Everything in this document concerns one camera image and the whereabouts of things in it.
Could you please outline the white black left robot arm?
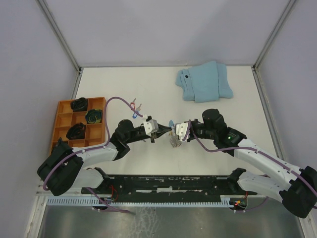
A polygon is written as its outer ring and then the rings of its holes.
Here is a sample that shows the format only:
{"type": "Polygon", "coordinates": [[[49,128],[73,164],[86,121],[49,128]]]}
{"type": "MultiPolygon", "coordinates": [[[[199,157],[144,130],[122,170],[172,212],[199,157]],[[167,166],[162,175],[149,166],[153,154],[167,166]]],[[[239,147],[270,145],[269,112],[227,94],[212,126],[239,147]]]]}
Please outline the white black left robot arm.
{"type": "Polygon", "coordinates": [[[130,151],[130,143],[146,139],[154,142],[171,130],[171,127],[161,125],[154,119],[145,121],[139,127],[124,119],[108,142],[87,147],[70,147],[61,143],[40,165],[37,174],[44,182],[43,189],[54,196],[60,196],[71,188],[84,187],[105,193],[109,189],[109,180],[96,164],[119,160],[130,151]]]}

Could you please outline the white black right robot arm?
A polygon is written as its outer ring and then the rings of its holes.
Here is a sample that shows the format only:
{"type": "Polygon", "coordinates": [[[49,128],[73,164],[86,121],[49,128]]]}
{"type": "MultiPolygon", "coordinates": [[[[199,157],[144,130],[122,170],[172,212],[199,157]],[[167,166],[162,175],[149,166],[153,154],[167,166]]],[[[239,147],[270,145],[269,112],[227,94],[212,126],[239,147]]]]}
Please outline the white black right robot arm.
{"type": "Polygon", "coordinates": [[[228,127],[217,109],[205,110],[203,122],[189,121],[185,138],[200,143],[212,140],[213,152],[224,152],[260,170],[256,175],[242,168],[235,169],[227,182],[231,193],[255,192],[272,198],[293,215],[306,218],[317,207],[317,172],[306,166],[292,165],[261,149],[245,134],[228,127]]]}

